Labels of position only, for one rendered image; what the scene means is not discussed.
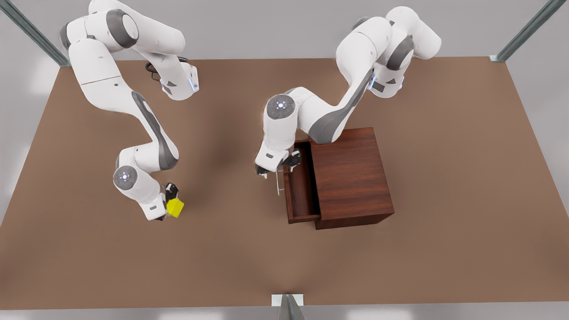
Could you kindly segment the wooden drawer with silver handle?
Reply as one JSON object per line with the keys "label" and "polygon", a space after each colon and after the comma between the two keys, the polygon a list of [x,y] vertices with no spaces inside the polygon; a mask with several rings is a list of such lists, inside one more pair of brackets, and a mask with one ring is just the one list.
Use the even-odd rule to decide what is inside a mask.
{"label": "wooden drawer with silver handle", "polygon": [[301,154],[301,163],[295,168],[282,166],[289,224],[318,221],[321,209],[311,153],[311,140],[297,140],[294,144]]}

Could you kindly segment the dark wooden cabinet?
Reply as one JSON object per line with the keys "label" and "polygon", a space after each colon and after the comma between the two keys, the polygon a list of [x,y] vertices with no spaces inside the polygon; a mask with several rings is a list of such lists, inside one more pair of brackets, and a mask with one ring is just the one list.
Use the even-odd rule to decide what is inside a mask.
{"label": "dark wooden cabinet", "polygon": [[380,223],[395,209],[374,129],[346,129],[310,143],[321,218],[317,230]]}

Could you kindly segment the silver frame post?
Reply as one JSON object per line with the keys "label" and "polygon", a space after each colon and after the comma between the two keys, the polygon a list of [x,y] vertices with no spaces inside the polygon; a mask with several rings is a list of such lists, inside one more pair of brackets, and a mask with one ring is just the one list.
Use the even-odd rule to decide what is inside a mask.
{"label": "silver frame post", "polygon": [[490,55],[491,62],[506,62],[567,0],[548,0],[524,27],[496,55]]}
{"label": "silver frame post", "polygon": [[273,294],[272,306],[279,307],[279,320],[305,320],[300,308],[304,306],[303,294]]}
{"label": "silver frame post", "polygon": [[67,57],[10,0],[0,0],[0,10],[59,67],[71,66]]}

